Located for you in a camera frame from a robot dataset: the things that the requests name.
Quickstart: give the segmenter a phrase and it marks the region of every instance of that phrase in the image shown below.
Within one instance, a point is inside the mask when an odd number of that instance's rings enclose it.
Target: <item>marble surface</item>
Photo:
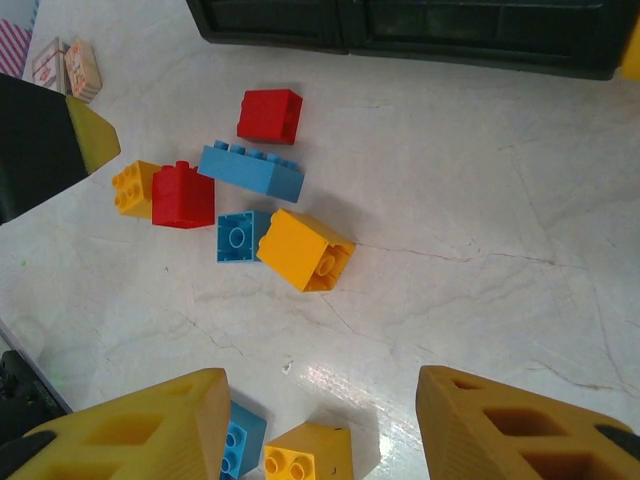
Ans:
[[[123,153],[0,227],[0,314],[72,408],[224,367],[268,437],[349,425],[371,479],[428,477],[426,364],[640,429],[640,85],[210,45],[180,0],[45,0],[30,58],[76,34]],[[298,142],[273,148],[307,174],[294,208],[358,244],[326,294],[112,203],[125,165],[196,163],[236,140],[246,89],[281,86],[304,97]],[[219,213],[278,206],[218,185]]]

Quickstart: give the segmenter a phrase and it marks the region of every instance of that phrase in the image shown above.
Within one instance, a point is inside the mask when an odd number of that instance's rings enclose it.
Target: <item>toy block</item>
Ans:
[[[59,417],[27,434],[56,438],[11,479],[217,480],[230,403],[210,368]]]
[[[245,150],[216,140],[204,147],[198,173],[263,195],[297,202],[304,174],[295,162],[275,153]]]
[[[114,204],[120,215],[151,219],[151,184],[160,165],[138,160],[113,177]]]
[[[113,125],[82,101],[67,95],[66,102],[84,165],[91,174],[120,155],[118,134]]]
[[[258,242],[270,221],[270,213],[257,210],[219,215],[218,262],[259,262]]]
[[[236,133],[250,142],[293,145],[301,108],[302,97],[289,89],[248,90]]]
[[[640,80],[640,18],[631,34],[620,71],[627,80]]]
[[[214,180],[184,160],[154,173],[152,192],[153,225],[188,229],[216,222]]]
[[[280,209],[258,258],[301,292],[332,290],[356,246],[311,215]]]
[[[351,432],[303,423],[264,447],[267,480],[353,480]]]
[[[221,474],[240,478],[260,463],[266,420],[231,402],[231,420],[224,447]]]
[[[640,478],[640,462],[598,430],[626,425],[452,368],[422,367],[416,414],[433,480]]]

